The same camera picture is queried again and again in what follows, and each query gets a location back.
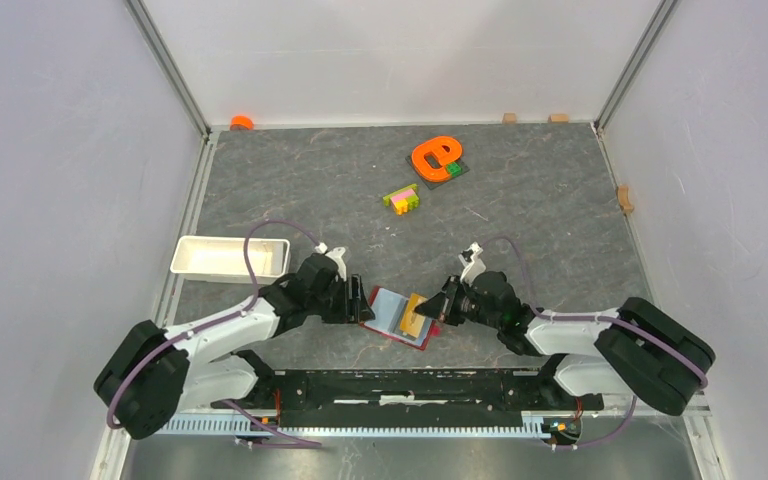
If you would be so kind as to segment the red card holder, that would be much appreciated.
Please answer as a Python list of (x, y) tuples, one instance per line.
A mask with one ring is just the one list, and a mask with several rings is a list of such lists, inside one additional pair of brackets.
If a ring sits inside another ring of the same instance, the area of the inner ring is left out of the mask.
[(425, 350), (429, 341), (440, 334), (435, 319), (414, 311), (427, 300), (426, 297), (417, 293), (404, 296), (375, 286), (369, 300), (374, 318), (360, 323), (367, 330), (418, 350)]

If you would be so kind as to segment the yellow credit card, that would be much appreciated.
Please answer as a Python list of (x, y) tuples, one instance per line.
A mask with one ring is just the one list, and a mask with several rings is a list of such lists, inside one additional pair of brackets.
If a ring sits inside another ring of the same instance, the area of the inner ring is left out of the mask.
[(415, 312), (415, 308), (424, 303), (426, 298), (413, 293), (408, 298), (405, 310), (398, 321), (396, 333), (403, 337), (419, 338), (426, 323), (426, 317)]

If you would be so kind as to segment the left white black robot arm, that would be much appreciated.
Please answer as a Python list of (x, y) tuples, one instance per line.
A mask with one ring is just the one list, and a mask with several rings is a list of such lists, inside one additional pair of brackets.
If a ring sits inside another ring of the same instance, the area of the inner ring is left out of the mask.
[(151, 320), (134, 325), (93, 383), (108, 408), (109, 427), (140, 440), (180, 411), (224, 400), (266, 405), (274, 381), (241, 348), (298, 328), (310, 317), (329, 324), (374, 319), (362, 280), (348, 274), (343, 252), (313, 253), (297, 272), (202, 319), (171, 328)]

